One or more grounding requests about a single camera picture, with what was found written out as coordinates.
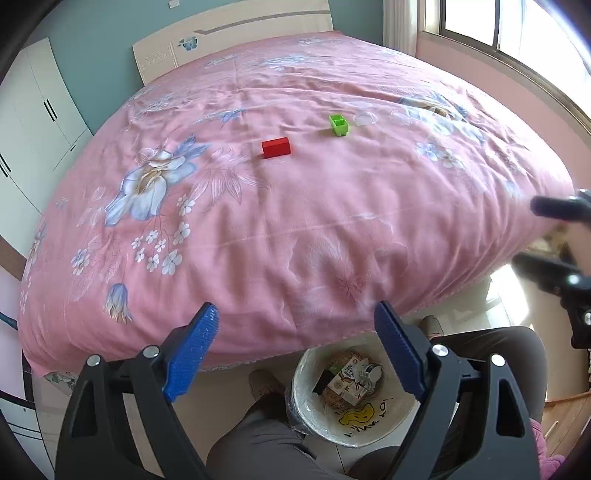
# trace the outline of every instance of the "wooden headboard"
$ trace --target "wooden headboard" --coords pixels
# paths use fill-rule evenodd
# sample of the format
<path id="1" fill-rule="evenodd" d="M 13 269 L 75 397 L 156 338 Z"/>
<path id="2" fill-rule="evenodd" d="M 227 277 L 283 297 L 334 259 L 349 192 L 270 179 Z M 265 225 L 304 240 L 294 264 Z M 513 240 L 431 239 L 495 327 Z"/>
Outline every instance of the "wooden headboard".
<path id="1" fill-rule="evenodd" d="M 249 41 L 332 31 L 328 0 L 245 0 L 207 10 L 134 44 L 144 85 L 179 65 Z"/>

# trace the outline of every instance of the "window frame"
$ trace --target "window frame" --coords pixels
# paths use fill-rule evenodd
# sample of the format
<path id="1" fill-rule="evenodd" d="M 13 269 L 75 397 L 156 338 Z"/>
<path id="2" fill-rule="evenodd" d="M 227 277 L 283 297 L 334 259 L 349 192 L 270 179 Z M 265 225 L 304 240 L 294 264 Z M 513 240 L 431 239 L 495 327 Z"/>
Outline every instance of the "window frame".
<path id="1" fill-rule="evenodd" d="M 545 77 L 537 73 L 534 69 L 499 50 L 499 32 L 501 31 L 501 0 L 495 0 L 495 30 L 492 45 L 487 45 L 486 43 L 475 40 L 472 37 L 447 30 L 445 28 L 446 10 L 447 0 L 440 0 L 439 34 L 442 37 L 447 37 L 451 40 L 467 45 L 468 47 L 474 48 L 475 50 L 491 56 L 509 66 L 510 68 L 518 71 L 527 79 L 534 82 L 538 87 L 542 88 L 542 90 L 548 93 L 554 100 L 556 100 L 568 113 L 573 116 L 573 118 L 587 131 L 587 133 L 591 135 L 591 118 L 581 109 L 581 107 L 571 100 L 570 97 L 567 96 L 556 85 L 549 82 Z"/>

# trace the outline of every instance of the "window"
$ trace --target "window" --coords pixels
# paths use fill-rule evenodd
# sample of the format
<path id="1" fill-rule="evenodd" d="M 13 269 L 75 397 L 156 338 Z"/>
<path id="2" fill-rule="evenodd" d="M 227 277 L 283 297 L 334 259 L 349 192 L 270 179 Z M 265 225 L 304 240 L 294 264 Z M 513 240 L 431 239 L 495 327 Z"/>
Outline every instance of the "window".
<path id="1" fill-rule="evenodd" d="M 510 64 L 591 127 L 591 56 L 547 0 L 441 0 L 440 34 Z"/>

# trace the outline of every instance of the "red block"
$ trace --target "red block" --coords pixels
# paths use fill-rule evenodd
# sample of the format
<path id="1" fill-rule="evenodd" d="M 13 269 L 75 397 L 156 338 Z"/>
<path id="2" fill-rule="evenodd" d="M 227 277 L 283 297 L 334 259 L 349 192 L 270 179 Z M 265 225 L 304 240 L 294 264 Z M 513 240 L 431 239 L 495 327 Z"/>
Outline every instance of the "red block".
<path id="1" fill-rule="evenodd" d="M 289 155 L 291 153 L 290 141 L 287 139 L 287 137 L 283 137 L 263 142 L 262 153 L 265 158 Z"/>

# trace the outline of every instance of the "pink bedspread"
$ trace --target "pink bedspread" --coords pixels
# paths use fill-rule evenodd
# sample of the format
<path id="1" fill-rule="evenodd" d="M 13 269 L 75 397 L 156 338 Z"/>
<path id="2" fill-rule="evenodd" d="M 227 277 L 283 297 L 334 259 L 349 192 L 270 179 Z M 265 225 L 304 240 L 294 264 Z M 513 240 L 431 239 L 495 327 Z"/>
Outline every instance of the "pink bedspread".
<path id="1" fill-rule="evenodd" d="M 279 137 L 291 155 L 264 159 Z M 422 61 L 338 33 L 231 48 L 140 90 L 67 173 L 28 260 L 23 349 L 38 374 L 77 372 L 204 301 L 206 368 L 333 342 L 379 300 L 410 312 L 503 264 L 552 226 L 529 198 L 572 190 L 525 123 Z"/>

